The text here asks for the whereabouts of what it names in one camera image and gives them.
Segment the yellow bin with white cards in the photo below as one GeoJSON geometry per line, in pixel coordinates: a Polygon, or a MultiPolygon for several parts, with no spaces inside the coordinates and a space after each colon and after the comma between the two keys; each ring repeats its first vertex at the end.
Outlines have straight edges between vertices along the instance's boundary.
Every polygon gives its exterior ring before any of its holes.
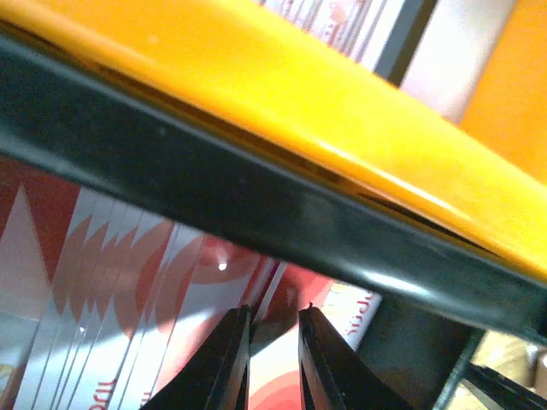
{"type": "Polygon", "coordinates": [[[546,278],[546,188],[250,1],[4,1],[1,17],[546,278]]]}

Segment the black bin with red cards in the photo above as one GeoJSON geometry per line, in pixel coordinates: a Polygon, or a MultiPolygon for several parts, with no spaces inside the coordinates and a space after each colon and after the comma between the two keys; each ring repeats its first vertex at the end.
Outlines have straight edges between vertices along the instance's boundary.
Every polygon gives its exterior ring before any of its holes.
{"type": "Polygon", "coordinates": [[[468,244],[356,202],[104,82],[1,27],[1,151],[62,179],[301,267],[387,304],[358,354],[443,409],[487,329],[546,341],[546,289],[468,244]]]}

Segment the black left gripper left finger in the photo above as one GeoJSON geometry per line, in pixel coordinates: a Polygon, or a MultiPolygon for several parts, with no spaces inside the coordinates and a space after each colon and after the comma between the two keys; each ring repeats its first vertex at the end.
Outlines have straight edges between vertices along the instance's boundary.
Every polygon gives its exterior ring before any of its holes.
{"type": "Polygon", "coordinates": [[[250,307],[226,312],[182,370],[145,409],[246,409],[250,380],[250,307]]]}

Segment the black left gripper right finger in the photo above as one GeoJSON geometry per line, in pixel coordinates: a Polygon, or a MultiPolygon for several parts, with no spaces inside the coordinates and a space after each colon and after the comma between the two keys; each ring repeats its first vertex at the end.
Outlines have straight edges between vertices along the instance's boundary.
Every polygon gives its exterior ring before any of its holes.
{"type": "Polygon", "coordinates": [[[361,362],[319,308],[301,310],[298,320],[302,408],[411,408],[361,362]]]}

